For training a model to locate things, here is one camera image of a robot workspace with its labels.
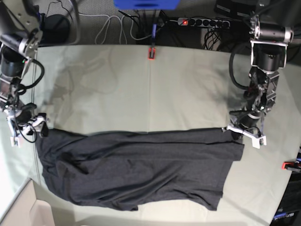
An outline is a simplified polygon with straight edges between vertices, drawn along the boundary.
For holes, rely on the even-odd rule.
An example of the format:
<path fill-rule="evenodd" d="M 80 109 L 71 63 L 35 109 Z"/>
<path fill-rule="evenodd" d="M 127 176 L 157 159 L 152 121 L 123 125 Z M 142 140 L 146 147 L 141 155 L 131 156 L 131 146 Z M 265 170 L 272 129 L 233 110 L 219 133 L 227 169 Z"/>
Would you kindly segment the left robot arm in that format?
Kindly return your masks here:
<path fill-rule="evenodd" d="M 259 16 L 250 18 L 251 69 L 248 86 L 239 84 L 234 77 L 234 56 L 246 44 L 233 49 L 229 60 L 229 73 L 233 84 L 244 91 L 245 105 L 230 111 L 230 124 L 227 130 L 251 139 L 252 146 L 260 148 L 267 144 L 263 133 L 265 115 L 271 111 L 276 101 L 279 69 L 287 62 L 287 49 L 293 40 L 292 27 L 265 22 Z"/>

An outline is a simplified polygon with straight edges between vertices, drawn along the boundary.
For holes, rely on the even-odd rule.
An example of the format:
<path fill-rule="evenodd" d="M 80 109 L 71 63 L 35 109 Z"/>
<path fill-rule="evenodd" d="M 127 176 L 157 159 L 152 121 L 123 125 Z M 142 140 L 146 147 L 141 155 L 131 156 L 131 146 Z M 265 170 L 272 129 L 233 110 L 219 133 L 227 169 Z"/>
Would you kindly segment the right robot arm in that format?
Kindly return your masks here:
<path fill-rule="evenodd" d="M 20 99 L 44 77 L 45 68 L 35 59 L 42 35 L 38 9 L 32 1 L 0 2 L 0 110 L 6 114 L 14 145 L 26 136 L 44 138 L 49 133 L 46 114 L 33 115 L 37 106 Z M 40 76 L 23 85 L 31 64 L 40 68 Z"/>

